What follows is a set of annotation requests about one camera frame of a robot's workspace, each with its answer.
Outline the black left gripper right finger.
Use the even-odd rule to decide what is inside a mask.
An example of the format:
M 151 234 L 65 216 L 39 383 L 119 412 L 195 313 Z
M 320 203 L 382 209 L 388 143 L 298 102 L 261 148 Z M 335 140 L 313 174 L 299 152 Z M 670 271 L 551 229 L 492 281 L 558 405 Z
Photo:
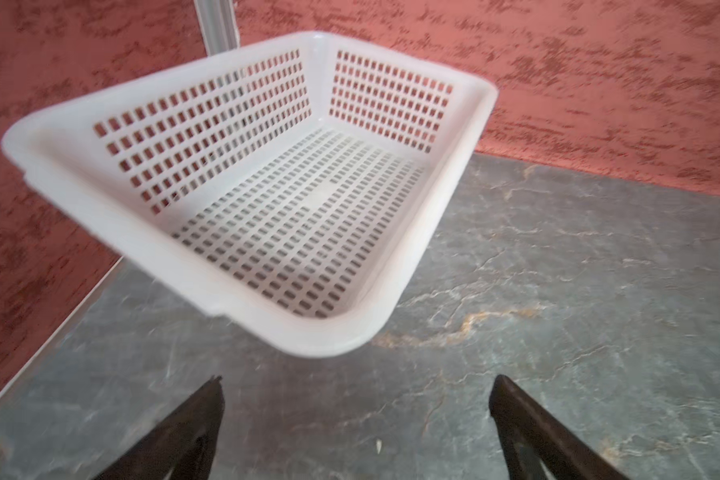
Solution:
M 511 479 L 623 479 L 511 378 L 495 378 L 489 397 Z

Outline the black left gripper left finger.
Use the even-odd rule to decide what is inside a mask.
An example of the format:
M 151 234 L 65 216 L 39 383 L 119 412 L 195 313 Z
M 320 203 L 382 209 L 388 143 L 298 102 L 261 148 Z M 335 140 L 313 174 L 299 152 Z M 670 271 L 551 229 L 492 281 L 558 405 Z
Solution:
M 221 378 L 205 382 L 98 479 L 207 479 L 225 400 Z

